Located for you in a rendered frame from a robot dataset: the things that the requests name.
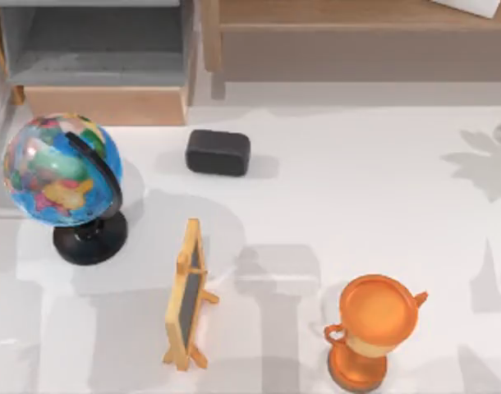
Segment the colourful globe on black stand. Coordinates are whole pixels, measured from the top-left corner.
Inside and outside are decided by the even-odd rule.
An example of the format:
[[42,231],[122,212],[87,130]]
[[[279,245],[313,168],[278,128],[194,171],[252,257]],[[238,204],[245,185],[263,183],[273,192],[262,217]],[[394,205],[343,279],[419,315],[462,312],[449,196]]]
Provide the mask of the colourful globe on black stand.
[[14,204],[53,228],[69,263],[90,266],[125,244],[122,159],[109,133],[76,113],[36,117],[9,140],[2,160]]

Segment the pale wooden drawer front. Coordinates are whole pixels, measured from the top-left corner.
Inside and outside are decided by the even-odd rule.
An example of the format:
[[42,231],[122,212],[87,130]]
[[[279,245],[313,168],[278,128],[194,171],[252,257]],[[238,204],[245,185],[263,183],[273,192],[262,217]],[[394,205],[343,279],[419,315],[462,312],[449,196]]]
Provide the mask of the pale wooden drawer front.
[[189,107],[187,87],[27,86],[35,116],[76,113],[103,126],[183,126]]

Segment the orange trophy cup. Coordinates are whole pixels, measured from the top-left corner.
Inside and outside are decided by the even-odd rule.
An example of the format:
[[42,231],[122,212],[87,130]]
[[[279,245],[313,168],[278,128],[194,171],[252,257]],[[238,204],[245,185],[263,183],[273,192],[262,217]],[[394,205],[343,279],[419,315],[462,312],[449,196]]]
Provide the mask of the orange trophy cup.
[[338,302],[341,322],[324,328],[331,345],[330,376],[355,393],[377,389],[388,369],[388,354],[414,331],[428,293],[413,295],[401,282],[367,274],[349,282]]

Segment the black rounded box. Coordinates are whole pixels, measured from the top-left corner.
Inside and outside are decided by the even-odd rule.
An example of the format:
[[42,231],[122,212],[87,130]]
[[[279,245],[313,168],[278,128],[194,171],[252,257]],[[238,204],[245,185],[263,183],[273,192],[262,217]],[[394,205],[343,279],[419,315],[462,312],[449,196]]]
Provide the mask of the black rounded box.
[[242,133],[193,130],[185,160],[189,170],[220,176],[244,176],[251,158],[251,141]]

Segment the white sheet of paper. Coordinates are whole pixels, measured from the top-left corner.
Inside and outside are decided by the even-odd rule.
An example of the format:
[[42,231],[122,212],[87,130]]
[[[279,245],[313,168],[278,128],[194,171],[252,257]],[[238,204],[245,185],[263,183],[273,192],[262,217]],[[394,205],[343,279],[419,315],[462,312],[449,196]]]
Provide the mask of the white sheet of paper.
[[431,2],[464,11],[475,16],[493,19],[501,0],[430,0]]

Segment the wooden framed blackboard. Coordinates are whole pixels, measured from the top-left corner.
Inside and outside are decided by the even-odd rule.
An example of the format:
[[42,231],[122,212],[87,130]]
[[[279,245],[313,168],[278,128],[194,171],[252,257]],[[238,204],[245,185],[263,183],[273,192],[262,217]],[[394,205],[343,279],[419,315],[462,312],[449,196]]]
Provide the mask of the wooden framed blackboard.
[[200,221],[191,218],[177,256],[176,274],[165,315],[169,348],[163,362],[174,364],[180,371],[188,370],[191,361],[202,369],[208,366],[208,360],[195,343],[202,303],[216,305],[219,302],[217,295],[205,289],[207,274]]

